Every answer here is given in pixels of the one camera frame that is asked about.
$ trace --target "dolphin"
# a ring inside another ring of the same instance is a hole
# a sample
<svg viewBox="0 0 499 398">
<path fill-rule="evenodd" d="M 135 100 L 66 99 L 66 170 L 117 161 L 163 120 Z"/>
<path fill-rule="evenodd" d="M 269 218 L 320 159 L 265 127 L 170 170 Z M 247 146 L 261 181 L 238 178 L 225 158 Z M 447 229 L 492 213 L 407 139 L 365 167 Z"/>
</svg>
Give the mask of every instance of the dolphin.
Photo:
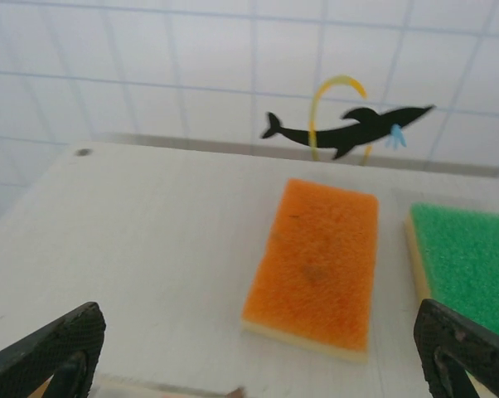
<svg viewBox="0 0 499 398">
<path fill-rule="evenodd" d="M 341 158 L 356 145 L 372 143 L 387 135 L 391 135 L 392 130 L 395 131 L 395 126 L 403 129 L 433 108 L 435 108 L 434 105 L 423 108 L 398 108 L 383 114 L 377 114 L 371 108 L 351 109 L 341 119 L 353 119 L 358 123 L 339 129 L 317 131 L 317 147 L 335 148 L 336 154 L 333 159 Z M 263 133 L 261 138 L 270 138 L 279 133 L 296 143 L 309 146 L 307 130 L 287 129 L 283 127 L 277 116 L 271 112 L 268 112 L 267 115 L 269 128 Z"/>
</svg>

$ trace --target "orange sponge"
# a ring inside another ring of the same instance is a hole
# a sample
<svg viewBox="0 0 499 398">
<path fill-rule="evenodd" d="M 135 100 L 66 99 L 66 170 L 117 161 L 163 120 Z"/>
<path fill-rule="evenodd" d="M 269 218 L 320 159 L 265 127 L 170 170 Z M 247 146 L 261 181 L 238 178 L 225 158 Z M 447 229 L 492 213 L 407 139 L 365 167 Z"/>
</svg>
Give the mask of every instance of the orange sponge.
<svg viewBox="0 0 499 398">
<path fill-rule="evenodd" d="M 242 313 L 243 327 L 367 360 L 378 201 L 290 180 Z"/>
</svg>

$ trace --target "green sponge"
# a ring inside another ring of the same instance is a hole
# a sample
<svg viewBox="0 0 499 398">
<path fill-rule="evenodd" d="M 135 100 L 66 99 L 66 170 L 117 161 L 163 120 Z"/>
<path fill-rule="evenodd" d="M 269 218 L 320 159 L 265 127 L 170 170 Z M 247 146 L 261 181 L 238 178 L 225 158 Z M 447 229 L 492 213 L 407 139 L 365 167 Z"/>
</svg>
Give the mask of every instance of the green sponge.
<svg viewBox="0 0 499 398">
<path fill-rule="evenodd" d="M 416 203 L 405 224 L 419 300 L 499 335 L 499 214 Z"/>
</svg>

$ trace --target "scrub pad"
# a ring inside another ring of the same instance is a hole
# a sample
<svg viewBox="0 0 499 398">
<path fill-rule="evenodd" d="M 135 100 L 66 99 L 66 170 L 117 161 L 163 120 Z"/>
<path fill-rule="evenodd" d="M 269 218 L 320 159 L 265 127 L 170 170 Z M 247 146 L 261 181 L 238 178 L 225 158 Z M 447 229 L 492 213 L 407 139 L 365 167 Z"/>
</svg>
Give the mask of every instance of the scrub pad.
<svg viewBox="0 0 499 398">
<path fill-rule="evenodd" d="M 405 226 L 419 301 L 499 335 L 499 214 L 416 203 Z"/>
<path fill-rule="evenodd" d="M 378 201 L 290 180 L 242 313 L 243 327 L 367 360 Z"/>
</svg>

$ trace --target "white table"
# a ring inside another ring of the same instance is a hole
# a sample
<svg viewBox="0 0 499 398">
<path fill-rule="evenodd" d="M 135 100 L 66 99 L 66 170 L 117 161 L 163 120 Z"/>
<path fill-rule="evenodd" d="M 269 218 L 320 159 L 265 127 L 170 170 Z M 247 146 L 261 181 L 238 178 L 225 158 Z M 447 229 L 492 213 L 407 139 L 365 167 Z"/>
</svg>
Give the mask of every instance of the white table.
<svg viewBox="0 0 499 398">
<path fill-rule="evenodd" d="M 75 156 L 91 148 L 89 156 Z M 371 355 L 357 365 L 240 332 L 289 177 L 380 201 Z M 86 143 L 0 221 L 0 349 L 86 301 L 98 371 L 253 397 L 428 397 L 412 336 L 409 204 L 499 210 L 499 180 Z"/>
</svg>

